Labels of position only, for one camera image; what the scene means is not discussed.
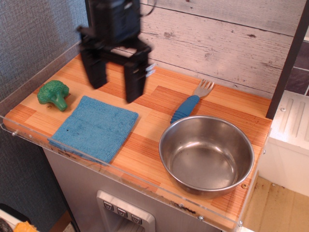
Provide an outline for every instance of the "metal fork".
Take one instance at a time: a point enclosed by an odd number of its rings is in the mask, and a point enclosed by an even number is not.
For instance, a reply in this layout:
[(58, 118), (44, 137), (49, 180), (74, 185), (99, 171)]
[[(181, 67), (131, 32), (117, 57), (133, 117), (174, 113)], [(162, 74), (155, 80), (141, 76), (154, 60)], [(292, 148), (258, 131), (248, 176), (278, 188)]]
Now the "metal fork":
[(187, 117), (191, 114), (196, 104), (199, 102), (199, 99), (206, 97), (214, 86), (214, 82), (208, 82), (204, 79), (198, 84), (192, 96), (188, 97), (179, 108), (175, 111), (170, 123), (177, 121), (183, 117)]
[(207, 82), (203, 79), (195, 89), (194, 95), (197, 95), (199, 98), (206, 97), (212, 91), (213, 86), (214, 82)]

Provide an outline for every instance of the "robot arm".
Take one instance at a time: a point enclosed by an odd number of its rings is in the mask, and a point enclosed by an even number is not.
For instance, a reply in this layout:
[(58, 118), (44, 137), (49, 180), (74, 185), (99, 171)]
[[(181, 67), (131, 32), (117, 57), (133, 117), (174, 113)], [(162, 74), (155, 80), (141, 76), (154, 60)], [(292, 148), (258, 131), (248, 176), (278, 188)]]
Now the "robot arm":
[[(91, 28), (79, 27), (82, 61), (93, 88), (107, 83), (106, 63), (114, 62), (125, 68), (126, 101), (143, 94), (146, 77), (153, 71), (148, 63), (151, 47), (139, 40), (139, 0), (90, 0)], [(116, 47), (133, 48), (136, 52), (125, 57), (112, 52)]]

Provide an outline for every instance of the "broccoli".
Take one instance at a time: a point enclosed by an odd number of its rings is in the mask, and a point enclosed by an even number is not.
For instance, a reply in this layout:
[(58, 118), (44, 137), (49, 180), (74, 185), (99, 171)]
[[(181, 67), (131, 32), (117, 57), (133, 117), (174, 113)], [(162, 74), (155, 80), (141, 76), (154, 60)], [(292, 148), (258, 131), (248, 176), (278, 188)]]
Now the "broccoli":
[(38, 93), (38, 100), (40, 104), (47, 104), (49, 102), (55, 104), (60, 110), (64, 111), (68, 105), (64, 98), (69, 94), (69, 87), (61, 81), (50, 81), (46, 83)]

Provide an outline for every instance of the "blue towel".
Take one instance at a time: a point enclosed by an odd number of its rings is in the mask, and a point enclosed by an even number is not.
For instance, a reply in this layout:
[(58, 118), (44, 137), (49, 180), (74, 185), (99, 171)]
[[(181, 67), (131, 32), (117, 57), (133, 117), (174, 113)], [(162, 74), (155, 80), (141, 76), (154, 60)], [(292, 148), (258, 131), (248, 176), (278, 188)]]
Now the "blue towel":
[(109, 163), (126, 140), (138, 116), (135, 112), (83, 96), (49, 142), (61, 150), (89, 159), (78, 152), (82, 151)]

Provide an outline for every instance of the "stainless steel bowl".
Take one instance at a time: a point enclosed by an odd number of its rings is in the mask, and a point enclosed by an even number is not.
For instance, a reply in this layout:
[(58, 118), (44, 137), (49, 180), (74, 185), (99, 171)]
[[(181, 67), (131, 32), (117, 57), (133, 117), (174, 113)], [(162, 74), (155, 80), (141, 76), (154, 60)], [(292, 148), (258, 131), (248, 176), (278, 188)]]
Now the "stainless steel bowl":
[(230, 193), (250, 173), (254, 152), (233, 124), (212, 116), (189, 116), (170, 125), (159, 143), (162, 163), (187, 192), (207, 199)]

